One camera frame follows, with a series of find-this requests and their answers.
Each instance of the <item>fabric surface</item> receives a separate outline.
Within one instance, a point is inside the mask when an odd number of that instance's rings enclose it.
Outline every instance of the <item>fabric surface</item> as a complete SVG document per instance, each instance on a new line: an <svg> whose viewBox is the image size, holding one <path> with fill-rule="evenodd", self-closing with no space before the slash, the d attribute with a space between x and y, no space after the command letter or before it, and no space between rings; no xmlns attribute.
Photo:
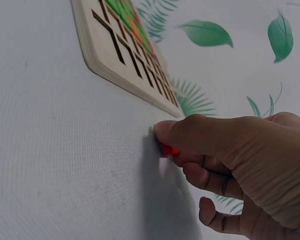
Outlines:
<svg viewBox="0 0 300 240"><path fill-rule="evenodd" d="M87 68L69 0L0 0L0 240L200 240L164 119Z"/></svg>
<svg viewBox="0 0 300 240"><path fill-rule="evenodd" d="M300 115L300 1L134 3L185 115ZM238 239L199 224L198 202L242 203L159 159L149 127L170 119L87 68L69 0L0 0L0 240Z"/></svg>

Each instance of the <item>hand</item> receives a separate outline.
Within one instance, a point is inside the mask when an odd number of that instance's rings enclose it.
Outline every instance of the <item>hand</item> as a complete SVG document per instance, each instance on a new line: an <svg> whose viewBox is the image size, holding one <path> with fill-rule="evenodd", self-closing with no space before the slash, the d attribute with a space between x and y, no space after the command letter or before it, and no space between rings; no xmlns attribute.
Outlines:
<svg viewBox="0 0 300 240"><path fill-rule="evenodd" d="M178 148L173 161L195 187L243 200L241 215L216 211L201 198L200 221L251 240L300 240L300 118L217 119L192 115L155 125L158 139Z"/></svg>

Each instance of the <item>finger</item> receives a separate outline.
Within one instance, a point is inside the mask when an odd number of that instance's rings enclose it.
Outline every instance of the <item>finger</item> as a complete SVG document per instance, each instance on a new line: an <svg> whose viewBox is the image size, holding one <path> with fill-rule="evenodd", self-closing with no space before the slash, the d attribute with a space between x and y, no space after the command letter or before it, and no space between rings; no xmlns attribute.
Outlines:
<svg viewBox="0 0 300 240"><path fill-rule="evenodd" d="M207 227L222 234L242 235L240 215L229 215L216 211L211 199L202 197L199 203L199 219Z"/></svg>
<svg viewBox="0 0 300 240"><path fill-rule="evenodd" d="M264 135L270 134L270 128L273 129L274 126L269 121L257 117L219 119L191 115L178 122L159 122L154 131L162 143L178 148L181 152L214 156L224 162L229 155L237 153L243 147L249 149L252 144L263 146ZM239 162L233 163L231 167L226 166L233 169L238 164Z"/></svg>
<svg viewBox="0 0 300 240"><path fill-rule="evenodd" d="M200 167L197 163L187 163L183 167L187 181L196 188L213 192L220 196L244 199L237 180L232 176L220 175Z"/></svg>
<svg viewBox="0 0 300 240"><path fill-rule="evenodd" d="M286 127L300 129L300 117L290 112L279 112L265 119Z"/></svg>
<svg viewBox="0 0 300 240"><path fill-rule="evenodd" d="M174 156L172 160L178 167L181 168L187 163L196 163L210 172L232 175L231 170L213 156L193 155L181 152L177 156Z"/></svg>
<svg viewBox="0 0 300 240"><path fill-rule="evenodd" d="M180 152L180 154L174 156L172 160L178 167L182 168L186 163L196 163L202 165L204 156Z"/></svg>
<svg viewBox="0 0 300 240"><path fill-rule="evenodd" d="M201 166L210 172L232 176L232 171L227 168L221 161L218 161L214 156L203 156L203 162Z"/></svg>

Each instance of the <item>wooden grid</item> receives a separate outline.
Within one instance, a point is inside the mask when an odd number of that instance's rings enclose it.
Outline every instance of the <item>wooden grid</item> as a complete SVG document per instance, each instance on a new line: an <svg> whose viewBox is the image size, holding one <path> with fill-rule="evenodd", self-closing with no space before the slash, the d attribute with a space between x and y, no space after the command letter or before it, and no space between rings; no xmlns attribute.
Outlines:
<svg viewBox="0 0 300 240"><path fill-rule="evenodd" d="M161 55L151 54L140 36L129 29L107 2L72 0L80 44L89 68L164 111L182 116L166 69L160 63L164 61L160 61Z"/></svg>

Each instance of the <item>wooden board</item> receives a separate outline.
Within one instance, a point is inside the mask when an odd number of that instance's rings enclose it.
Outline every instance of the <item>wooden board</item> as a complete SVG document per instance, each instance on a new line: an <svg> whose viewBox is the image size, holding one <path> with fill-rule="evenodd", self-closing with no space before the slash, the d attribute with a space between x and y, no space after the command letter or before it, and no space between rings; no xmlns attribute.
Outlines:
<svg viewBox="0 0 300 240"><path fill-rule="evenodd" d="M151 43L130 0L72 0L88 67L150 104L183 116L167 63Z"/></svg>

